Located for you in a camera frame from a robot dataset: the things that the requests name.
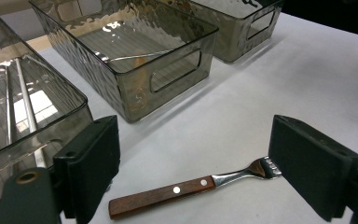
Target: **clear plastic bin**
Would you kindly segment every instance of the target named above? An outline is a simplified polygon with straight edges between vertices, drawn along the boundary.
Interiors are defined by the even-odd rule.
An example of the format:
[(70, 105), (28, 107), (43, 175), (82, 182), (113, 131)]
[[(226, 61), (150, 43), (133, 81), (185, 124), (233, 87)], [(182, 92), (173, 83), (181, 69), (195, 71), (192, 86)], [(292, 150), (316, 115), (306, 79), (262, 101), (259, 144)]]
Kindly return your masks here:
[(0, 198), (8, 177), (36, 158), (51, 166), (91, 122), (86, 96), (0, 19)]
[(32, 0), (53, 48), (127, 122), (209, 76), (217, 27), (155, 0)]
[(216, 24), (219, 32), (213, 55), (234, 63), (269, 39), (283, 0), (159, 0), (190, 15)]

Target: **white table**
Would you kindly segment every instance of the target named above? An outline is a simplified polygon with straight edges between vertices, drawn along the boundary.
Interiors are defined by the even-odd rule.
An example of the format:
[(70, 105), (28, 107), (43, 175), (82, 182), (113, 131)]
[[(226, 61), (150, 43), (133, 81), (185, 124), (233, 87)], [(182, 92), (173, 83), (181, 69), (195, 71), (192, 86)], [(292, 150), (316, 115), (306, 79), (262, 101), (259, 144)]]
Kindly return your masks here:
[[(117, 114), (57, 52), (39, 52), (88, 96), (95, 119)], [(234, 64), (213, 58), (206, 80), (135, 124), (118, 117), (120, 171), (91, 223), (325, 223), (284, 178), (243, 179), (109, 219), (113, 198), (239, 170), (266, 156), (276, 114), (358, 153), (358, 35), (281, 14), (263, 48)], [(333, 223), (350, 219), (347, 208)]]

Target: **meat fork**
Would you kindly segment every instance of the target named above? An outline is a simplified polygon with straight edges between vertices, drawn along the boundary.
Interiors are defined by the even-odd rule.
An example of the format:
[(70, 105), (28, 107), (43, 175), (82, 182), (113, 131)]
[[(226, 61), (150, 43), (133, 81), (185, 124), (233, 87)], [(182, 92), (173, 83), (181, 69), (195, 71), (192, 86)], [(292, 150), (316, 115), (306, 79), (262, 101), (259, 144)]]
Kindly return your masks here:
[(253, 161), (247, 168), (222, 175), (207, 175), (160, 189), (116, 198), (109, 202), (111, 219), (125, 217), (158, 204), (171, 203), (185, 197), (210, 191), (244, 177), (275, 179), (282, 173), (269, 157)]

